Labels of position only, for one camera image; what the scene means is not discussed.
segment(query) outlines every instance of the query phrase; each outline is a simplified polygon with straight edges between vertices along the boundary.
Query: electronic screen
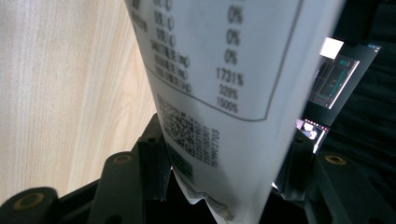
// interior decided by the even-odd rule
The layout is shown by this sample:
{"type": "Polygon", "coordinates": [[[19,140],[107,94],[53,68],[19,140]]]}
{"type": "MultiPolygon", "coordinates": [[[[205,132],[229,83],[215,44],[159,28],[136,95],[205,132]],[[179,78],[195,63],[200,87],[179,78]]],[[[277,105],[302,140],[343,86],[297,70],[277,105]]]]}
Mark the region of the electronic screen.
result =
{"type": "Polygon", "coordinates": [[[321,54],[302,119],[331,127],[380,49],[343,43],[334,58],[321,54]]]}
{"type": "Polygon", "coordinates": [[[381,47],[326,38],[304,113],[296,127],[320,148],[332,123],[381,47]]]}

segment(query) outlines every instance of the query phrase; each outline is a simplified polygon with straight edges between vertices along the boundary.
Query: wooden surface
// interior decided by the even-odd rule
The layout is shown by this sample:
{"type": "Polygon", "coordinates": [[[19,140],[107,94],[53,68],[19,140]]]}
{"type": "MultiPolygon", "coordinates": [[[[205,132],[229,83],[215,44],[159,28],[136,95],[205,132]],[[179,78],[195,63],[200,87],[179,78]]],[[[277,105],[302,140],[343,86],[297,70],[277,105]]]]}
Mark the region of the wooden surface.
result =
{"type": "Polygon", "coordinates": [[[123,0],[0,1],[0,203],[92,182],[154,113],[123,0]]]}

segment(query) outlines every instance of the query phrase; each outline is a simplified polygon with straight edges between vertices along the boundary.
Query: paper label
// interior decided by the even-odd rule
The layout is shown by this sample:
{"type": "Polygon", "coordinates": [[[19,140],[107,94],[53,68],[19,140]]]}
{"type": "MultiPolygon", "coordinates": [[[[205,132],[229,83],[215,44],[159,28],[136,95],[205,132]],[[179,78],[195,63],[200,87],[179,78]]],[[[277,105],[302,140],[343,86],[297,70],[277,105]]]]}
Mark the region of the paper label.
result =
{"type": "Polygon", "coordinates": [[[340,2],[132,1],[178,183],[217,222],[259,220],[340,2]]]}

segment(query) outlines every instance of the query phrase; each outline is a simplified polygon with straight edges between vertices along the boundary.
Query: barcode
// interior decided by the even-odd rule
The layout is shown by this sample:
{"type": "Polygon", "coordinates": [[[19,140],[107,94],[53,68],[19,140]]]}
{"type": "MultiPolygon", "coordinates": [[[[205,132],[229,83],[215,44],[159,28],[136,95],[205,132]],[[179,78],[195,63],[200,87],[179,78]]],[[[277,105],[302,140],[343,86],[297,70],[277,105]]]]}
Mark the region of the barcode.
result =
{"type": "Polygon", "coordinates": [[[173,166],[178,169],[184,176],[186,176],[191,183],[193,183],[194,180],[192,165],[184,160],[184,158],[180,156],[180,154],[178,154],[171,145],[166,144],[166,146],[168,148],[169,159],[171,160],[173,166]]]}
{"type": "Polygon", "coordinates": [[[219,131],[179,111],[158,95],[164,131],[198,161],[218,167],[219,131]]]}

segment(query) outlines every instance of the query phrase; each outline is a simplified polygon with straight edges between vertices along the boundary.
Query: screw hole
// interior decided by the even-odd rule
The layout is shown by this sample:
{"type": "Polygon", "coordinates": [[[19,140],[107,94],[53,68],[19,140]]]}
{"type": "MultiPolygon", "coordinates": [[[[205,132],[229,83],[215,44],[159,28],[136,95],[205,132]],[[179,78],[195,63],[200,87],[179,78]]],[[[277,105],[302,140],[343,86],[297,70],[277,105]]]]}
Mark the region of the screw hole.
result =
{"type": "Polygon", "coordinates": [[[336,164],[336,165],[345,165],[347,164],[347,161],[342,159],[341,157],[334,156],[334,155],[327,155],[325,156],[326,161],[336,164]]]}
{"type": "Polygon", "coordinates": [[[130,161],[132,157],[130,155],[119,155],[118,157],[114,158],[114,162],[116,164],[124,164],[130,161]]]}
{"type": "Polygon", "coordinates": [[[31,193],[28,194],[14,203],[14,210],[15,211],[24,211],[27,209],[34,208],[38,206],[44,199],[43,193],[31,193]]]}

